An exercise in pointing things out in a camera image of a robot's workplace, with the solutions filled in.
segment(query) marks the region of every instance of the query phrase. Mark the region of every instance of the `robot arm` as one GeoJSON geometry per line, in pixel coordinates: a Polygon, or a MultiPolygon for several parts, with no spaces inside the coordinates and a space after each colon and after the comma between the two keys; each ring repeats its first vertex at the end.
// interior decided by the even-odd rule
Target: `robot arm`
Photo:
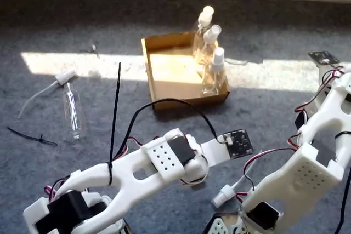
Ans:
{"type": "MultiPolygon", "coordinates": [[[[324,75],[328,70],[320,67],[320,74],[324,75]]],[[[351,94],[351,67],[342,68],[342,74],[338,73],[337,77],[327,93],[319,94],[321,101],[314,102],[318,111],[300,127],[297,139],[300,148],[282,168],[266,176],[243,201],[240,216],[251,233],[288,230],[315,207],[326,191],[342,181],[344,169],[351,159],[351,135],[336,138],[335,155],[326,163],[320,162],[323,149],[312,145],[316,133],[324,128],[332,127],[336,134],[351,131],[349,106],[344,103],[351,94]],[[274,199],[283,203],[283,212],[269,205],[268,202],[274,199]]]]}
{"type": "MultiPolygon", "coordinates": [[[[78,214],[77,221],[71,224],[71,228],[67,227],[69,231],[65,233],[105,233],[102,231],[119,222],[134,204],[155,194],[171,182],[180,180],[184,184],[199,184],[205,180],[211,166],[252,153],[244,130],[225,133],[218,141],[214,139],[200,146],[191,135],[185,136],[179,129],[174,129],[113,161],[111,186],[117,188],[118,193],[103,211],[91,217],[80,215],[81,211],[88,208],[84,203],[78,204],[79,197],[76,196],[88,187],[108,186],[108,166],[102,163],[82,172],[74,172],[58,189],[51,203],[41,198],[25,209],[24,218],[30,232],[47,234],[48,232],[38,230],[38,223],[43,218],[60,215],[60,224],[66,224],[65,210],[67,213],[68,210],[74,210],[78,214]],[[238,142],[236,136],[243,142],[241,147],[234,144],[234,141],[238,142]],[[135,178],[134,173],[141,169],[149,171],[150,174],[139,180],[135,178]]],[[[55,230],[59,227],[48,226],[47,229],[55,230]]]]}

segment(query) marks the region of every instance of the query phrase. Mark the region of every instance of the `white spray nozzle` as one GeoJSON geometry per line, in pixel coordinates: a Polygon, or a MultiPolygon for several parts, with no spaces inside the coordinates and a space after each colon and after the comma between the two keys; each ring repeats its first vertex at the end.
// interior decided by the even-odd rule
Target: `white spray nozzle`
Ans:
{"type": "Polygon", "coordinates": [[[199,22],[199,24],[203,27],[208,26],[211,23],[212,20],[212,16],[208,16],[207,14],[205,14],[204,12],[202,12],[199,16],[199,19],[197,20],[197,22],[199,22]]]}
{"type": "Polygon", "coordinates": [[[213,58],[211,62],[211,68],[213,71],[221,71],[224,68],[224,49],[218,47],[214,50],[213,58]]]}
{"type": "Polygon", "coordinates": [[[221,31],[222,29],[220,28],[220,26],[213,25],[209,30],[206,31],[206,33],[203,36],[203,40],[207,44],[212,44],[216,42],[218,35],[220,34],[221,31]]]}
{"type": "Polygon", "coordinates": [[[60,85],[64,85],[66,82],[68,82],[74,76],[77,76],[76,71],[70,70],[70,71],[61,72],[61,73],[55,75],[55,78],[60,85]]]}
{"type": "Polygon", "coordinates": [[[208,16],[212,16],[213,13],[214,13],[214,9],[210,6],[210,5],[207,5],[203,8],[203,13],[205,13],[206,15],[208,16]]]}
{"type": "Polygon", "coordinates": [[[211,23],[213,13],[214,9],[211,6],[207,5],[204,7],[198,18],[199,24],[203,27],[208,26],[211,23]]]}

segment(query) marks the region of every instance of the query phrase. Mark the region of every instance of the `white plastic part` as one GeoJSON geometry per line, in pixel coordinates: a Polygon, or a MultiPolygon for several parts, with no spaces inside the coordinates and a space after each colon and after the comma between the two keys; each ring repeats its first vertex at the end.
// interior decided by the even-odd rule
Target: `white plastic part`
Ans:
{"type": "Polygon", "coordinates": [[[207,234],[229,234],[229,231],[222,219],[215,219],[207,234]]]}
{"type": "Polygon", "coordinates": [[[224,69],[224,49],[218,47],[214,50],[211,61],[211,70],[214,72],[223,71],[224,69]]]}
{"type": "Polygon", "coordinates": [[[234,196],[234,189],[229,185],[225,185],[222,187],[219,194],[217,194],[212,200],[212,203],[216,208],[219,208],[221,205],[223,205],[226,201],[232,199],[234,196]]]}
{"type": "Polygon", "coordinates": [[[202,27],[207,27],[212,21],[212,16],[208,16],[202,12],[197,21],[202,27]]]}
{"type": "Polygon", "coordinates": [[[172,182],[185,174],[185,170],[167,141],[161,144],[141,146],[165,182],[172,182]]]}
{"type": "MultiPolygon", "coordinates": [[[[86,202],[88,207],[91,207],[99,202],[104,202],[107,206],[111,203],[111,199],[108,196],[101,196],[99,193],[90,193],[90,192],[82,192],[82,196],[84,201],[86,202]]],[[[35,224],[49,214],[48,209],[49,199],[48,198],[40,198],[29,207],[27,207],[24,212],[23,216],[25,222],[27,224],[28,230],[30,234],[38,234],[35,224]]],[[[98,234],[114,234],[118,233],[121,229],[125,227],[125,221],[123,219],[111,224],[104,230],[98,232],[98,234]]],[[[50,232],[50,234],[59,234],[57,229],[54,229],[50,232]]]]}
{"type": "MultiPolygon", "coordinates": [[[[257,159],[254,160],[251,165],[246,169],[246,174],[248,174],[250,172],[250,170],[254,167],[255,163],[257,162],[257,159]]],[[[231,186],[229,185],[225,185],[220,192],[212,199],[212,204],[216,207],[219,208],[220,206],[222,206],[225,202],[227,202],[228,200],[232,199],[236,192],[235,189],[236,187],[244,180],[245,176],[242,175],[241,178],[235,182],[234,184],[232,184],[231,186]]]]}
{"type": "MultiPolygon", "coordinates": [[[[300,127],[297,143],[302,145],[311,142],[319,130],[333,127],[336,134],[342,131],[351,131],[351,115],[342,110],[347,94],[351,93],[351,73],[345,73],[332,83],[332,88],[317,113],[306,125],[300,127]]],[[[349,140],[351,135],[344,134],[336,139],[336,161],[345,168],[351,159],[349,140]]]]}
{"type": "Polygon", "coordinates": [[[245,224],[254,226],[262,234],[272,233],[259,227],[246,213],[260,202],[278,199],[285,210],[280,212],[273,231],[282,233],[309,213],[326,191],[341,182],[344,169],[333,160],[324,167],[316,161],[317,154],[318,150],[312,145],[303,144],[282,168],[266,176],[254,191],[251,190],[240,211],[245,224]]]}
{"type": "Polygon", "coordinates": [[[202,12],[207,16],[212,16],[214,13],[214,9],[210,5],[207,5],[203,8],[202,12]]]}
{"type": "MultiPolygon", "coordinates": [[[[223,136],[218,137],[220,142],[223,142],[223,136]]],[[[222,163],[224,161],[230,160],[229,152],[226,144],[220,144],[216,139],[212,139],[208,142],[201,144],[203,154],[208,160],[208,165],[210,167],[222,163]]]]}
{"type": "Polygon", "coordinates": [[[69,71],[61,72],[61,73],[55,75],[55,78],[60,83],[60,85],[64,85],[66,82],[68,82],[74,76],[77,76],[76,71],[69,70],[69,71]]]}
{"type": "Polygon", "coordinates": [[[52,84],[50,84],[49,86],[47,86],[45,89],[42,89],[40,92],[36,93],[35,95],[33,95],[32,97],[30,97],[24,104],[22,109],[20,110],[20,113],[18,114],[18,119],[21,118],[24,109],[26,109],[26,107],[28,106],[28,104],[33,101],[36,97],[38,97],[39,95],[41,95],[42,93],[46,92],[47,90],[51,89],[51,87],[55,86],[58,84],[58,81],[54,81],[52,84]]]}
{"type": "MultiPolygon", "coordinates": [[[[166,139],[169,140],[170,138],[179,135],[183,136],[183,133],[181,133],[179,129],[173,130],[170,133],[165,134],[164,137],[160,137],[144,145],[144,149],[156,149],[161,145],[166,145],[166,139]]],[[[72,231],[72,234],[93,234],[107,228],[109,225],[121,219],[123,215],[129,211],[132,205],[155,194],[169,184],[168,179],[173,177],[174,174],[169,177],[167,175],[166,180],[162,177],[160,172],[146,177],[143,180],[138,180],[134,177],[134,172],[152,164],[147,151],[144,149],[138,149],[113,161],[111,185],[116,187],[119,192],[103,212],[76,227],[72,231]]],[[[184,176],[184,174],[180,175],[178,169],[177,174],[179,174],[177,180],[184,176]]],[[[55,198],[58,198],[69,190],[82,191],[87,187],[107,186],[108,184],[109,170],[107,164],[98,164],[82,171],[81,173],[71,176],[63,186],[58,189],[55,198]]]]}
{"type": "Polygon", "coordinates": [[[222,29],[218,25],[213,25],[203,36],[203,41],[207,44],[213,44],[216,42],[218,35],[221,33],[222,29]]]}

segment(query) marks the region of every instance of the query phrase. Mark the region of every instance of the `cardboard box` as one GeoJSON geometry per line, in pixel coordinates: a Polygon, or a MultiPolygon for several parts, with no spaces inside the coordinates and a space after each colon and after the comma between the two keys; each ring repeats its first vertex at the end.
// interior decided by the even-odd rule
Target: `cardboard box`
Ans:
{"type": "MultiPolygon", "coordinates": [[[[146,63],[152,101],[176,98],[193,105],[223,102],[229,92],[228,80],[218,95],[201,96],[201,77],[191,56],[193,33],[177,33],[143,38],[141,44],[146,63]]],[[[171,109],[184,105],[174,101],[154,105],[155,110],[171,109]]]]}

